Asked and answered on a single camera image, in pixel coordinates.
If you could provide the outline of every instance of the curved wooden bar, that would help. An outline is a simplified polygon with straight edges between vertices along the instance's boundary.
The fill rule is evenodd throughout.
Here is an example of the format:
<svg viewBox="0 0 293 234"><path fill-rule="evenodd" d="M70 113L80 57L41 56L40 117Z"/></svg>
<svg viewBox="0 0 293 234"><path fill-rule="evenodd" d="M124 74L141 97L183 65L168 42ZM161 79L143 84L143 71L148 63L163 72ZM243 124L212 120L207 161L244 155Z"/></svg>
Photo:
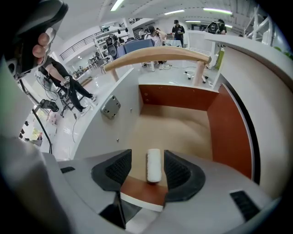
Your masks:
<svg viewBox="0 0 293 234"><path fill-rule="evenodd" d="M187 49L171 46L143 48L120 57L107 64L105 71L111 71L126 65L145 63L149 61L189 60L209 64L211 57Z"/></svg>

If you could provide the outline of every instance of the white cylindrical object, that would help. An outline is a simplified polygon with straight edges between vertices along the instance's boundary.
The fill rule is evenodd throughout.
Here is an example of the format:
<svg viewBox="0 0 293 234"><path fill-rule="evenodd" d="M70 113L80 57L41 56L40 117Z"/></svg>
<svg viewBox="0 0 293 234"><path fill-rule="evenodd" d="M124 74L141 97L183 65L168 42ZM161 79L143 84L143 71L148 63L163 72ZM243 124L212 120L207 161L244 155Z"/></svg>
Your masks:
<svg viewBox="0 0 293 234"><path fill-rule="evenodd" d="M149 149L147 151L147 181L156 183L161 179L161 152L159 149Z"/></svg>

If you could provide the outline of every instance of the metal plate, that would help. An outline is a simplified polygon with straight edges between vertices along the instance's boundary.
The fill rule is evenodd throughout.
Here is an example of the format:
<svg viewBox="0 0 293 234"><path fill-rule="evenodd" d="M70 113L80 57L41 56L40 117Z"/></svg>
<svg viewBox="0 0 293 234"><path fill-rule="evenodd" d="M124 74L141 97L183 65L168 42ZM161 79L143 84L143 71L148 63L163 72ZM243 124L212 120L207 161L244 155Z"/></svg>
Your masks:
<svg viewBox="0 0 293 234"><path fill-rule="evenodd" d="M107 116L109 119L114 119L120 107L121 107L121 104L118 101L118 99L114 95L111 95L107 99L103 107L101 108L101 112L102 114Z"/></svg>

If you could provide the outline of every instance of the ceiling light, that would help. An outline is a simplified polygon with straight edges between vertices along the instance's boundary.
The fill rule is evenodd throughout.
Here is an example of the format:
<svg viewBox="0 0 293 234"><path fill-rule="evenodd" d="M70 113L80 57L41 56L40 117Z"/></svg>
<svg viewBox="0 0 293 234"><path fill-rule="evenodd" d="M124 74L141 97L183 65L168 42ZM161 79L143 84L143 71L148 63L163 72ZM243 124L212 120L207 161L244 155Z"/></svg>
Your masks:
<svg viewBox="0 0 293 234"><path fill-rule="evenodd" d="M117 8L120 6L120 4L123 2L124 0L117 0L117 2L115 2L114 6L112 7L111 11L115 11L117 10Z"/></svg>
<svg viewBox="0 0 293 234"><path fill-rule="evenodd" d="M204 11L214 11L214 12L224 13L224 14L228 14L228 15L233 14L231 11L220 10L220 9L214 9L214 8L204 8L203 10L204 10Z"/></svg>
<svg viewBox="0 0 293 234"><path fill-rule="evenodd" d="M164 13L164 15L169 15L169 14L178 13L178 12L183 12L183 11L184 11L184 10L172 11L172 12Z"/></svg>

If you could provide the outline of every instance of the sneaker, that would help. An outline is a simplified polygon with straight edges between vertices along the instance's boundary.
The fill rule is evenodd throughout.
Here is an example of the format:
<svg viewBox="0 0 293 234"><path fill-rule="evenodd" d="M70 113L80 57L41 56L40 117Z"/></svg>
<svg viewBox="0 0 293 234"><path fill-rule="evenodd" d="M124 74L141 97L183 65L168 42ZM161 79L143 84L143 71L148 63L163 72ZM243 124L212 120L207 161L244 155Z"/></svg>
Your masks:
<svg viewBox="0 0 293 234"><path fill-rule="evenodd" d="M90 107L89 106L87 106L87 107L85 107L85 108L83 108L83 110L82 110L82 112L79 112L80 113L80 115L81 116L84 116L87 112L88 112L88 110L90 109Z"/></svg>
<svg viewBox="0 0 293 234"><path fill-rule="evenodd" d="M92 94L91 100L95 101L97 99L97 96L95 96L94 94Z"/></svg>

